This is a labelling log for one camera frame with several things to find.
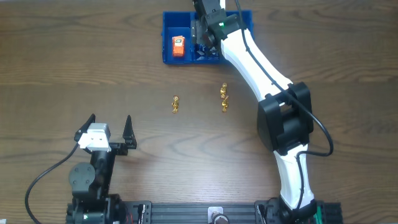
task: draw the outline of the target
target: orange box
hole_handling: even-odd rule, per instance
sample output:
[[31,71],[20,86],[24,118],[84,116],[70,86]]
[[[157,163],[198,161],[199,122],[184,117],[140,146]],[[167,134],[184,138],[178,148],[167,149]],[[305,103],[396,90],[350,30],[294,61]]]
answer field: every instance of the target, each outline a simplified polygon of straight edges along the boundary
[[173,37],[172,42],[173,42],[173,57],[184,57],[185,37],[181,35]]

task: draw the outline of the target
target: cable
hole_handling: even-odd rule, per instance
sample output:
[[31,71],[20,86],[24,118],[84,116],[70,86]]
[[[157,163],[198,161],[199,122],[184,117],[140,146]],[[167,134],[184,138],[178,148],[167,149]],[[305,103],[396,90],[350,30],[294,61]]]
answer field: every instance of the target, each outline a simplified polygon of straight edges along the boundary
[[33,222],[35,222],[36,224],[40,224],[40,222],[38,221],[38,219],[36,219],[36,217],[33,215],[32,211],[29,208],[29,194],[30,191],[32,190],[33,186],[42,178],[44,177],[45,174],[48,174],[49,172],[51,172],[51,170],[54,170],[55,168],[57,168],[59,165],[63,164],[65,161],[67,161],[72,155],[73,153],[75,153],[77,147],[79,146],[78,143],[76,143],[75,147],[72,149],[72,151],[69,153],[69,155],[67,155],[65,158],[63,158],[61,161],[57,162],[54,166],[48,168],[46,171],[44,171],[42,174],[40,174],[38,177],[36,177],[35,180],[33,180],[33,182],[30,184],[30,186],[28,187],[26,194],[25,194],[25,208],[27,213],[29,214],[30,218],[33,220]]
[[[240,22],[241,24],[243,23],[243,17],[242,17],[242,9],[241,9],[241,5],[239,4],[239,0],[235,0],[235,4],[236,7],[238,8],[239,11],[239,17],[240,17]],[[261,63],[257,60],[257,58],[253,55],[253,53],[250,51],[250,48],[248,46],[248,43],[246,42],[246,37],[244,35],[244,29],[243,27],[241,28],[242,30],[242,37],[243,37],[243,43],[244,46],[246,47],[246,51],[249,53],[249,55],[253,58],[253,60],[255,61],[255,63],[260,67],[260,69],[262,70],[262,72],[264,72],[264,74],[266,74],[267,78],[294,104],[296,104],[301,110],[303,110],[309,117],[311,117],[314,122],[316,122],[316,124],[319,126],[319,128],[323,131],[323,133],[325,134],[328,142],[329,142],[329,152],[328,153],[321,153],[321,152],[311,152],[311,151],[301,151],[299,153],[297,153],[296,155],[296,160],[297,160],[297,164],[298,164],[298,169],[300,171],[300,178],[301,178],[301,189],[300,189],[300,198],[298,200],[298,205],[294,210],[298,210],[300,209],[302,200],[303,200],[303,194],[304,194],[304,177],[303,177],[303,170],[301,168],[301,163],[300,163],[300,155],[302,154],[308,154],[308,155],[313,155],[313,156],[322,156],[322,157],[327,157],[330,156],[333,153],[334,150],[334,145],[333,145],[333,140],[328,132],[328,130],[326,129],[326,127],[318,120],[317,117],[315,117],[311,112],[309,112],[308,109],[306,109],[306,107],[301,104],[298,100],[296,100],[296,98],[294,98],[291,94],[289,94],[286,90],[284,90],[269,74],[268,72],[264,69],[264,67],[261,65]]]

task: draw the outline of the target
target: wooden table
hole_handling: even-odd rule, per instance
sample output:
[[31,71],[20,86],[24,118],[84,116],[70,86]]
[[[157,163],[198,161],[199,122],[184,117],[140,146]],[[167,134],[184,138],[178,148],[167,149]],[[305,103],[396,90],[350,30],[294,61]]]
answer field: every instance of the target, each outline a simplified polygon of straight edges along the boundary
[[[308,157],[319,200],[345,223],[398,221],[398,3],[251,0],[256,42],[293,82],[306,82],[335,153]],[[228,1],[228,9],[235,9]],[[278,196],[272,153],[256,132],[257,102],[229,65],[162,62],[162,11],[188,0],[0,2],[0,218],[32,223],[28,185],[72,149],[90,114],[139,147],[114,166],[111,193],[153,202],[253,202]],[[229,110],[219,90],[228,83]],[[172,114],[173,95],[180,97]],[[311,150],[326,151],[315,128]],[[33,189],[44,223],[63,223],[75,155]]]

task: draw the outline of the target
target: blue tray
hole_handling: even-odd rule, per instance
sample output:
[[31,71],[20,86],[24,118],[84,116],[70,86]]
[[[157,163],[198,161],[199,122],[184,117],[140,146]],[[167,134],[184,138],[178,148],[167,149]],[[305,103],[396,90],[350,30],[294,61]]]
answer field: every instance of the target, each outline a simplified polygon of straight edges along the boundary
[[[226,15],[238,14],[238,11],[227,11]],[[242,11],[243,21],[248,26],[253,38],[252,11]],[[163,12],[163,62],[169,65],[175,64],[218,64],[227,62],[217,52],[206,54],[208,50],[202,44],[193,44],[191,40],[191,21],[197,19],[196,12]],[[182,35],[185,37],[185,56],[173,57],[172,37]]]

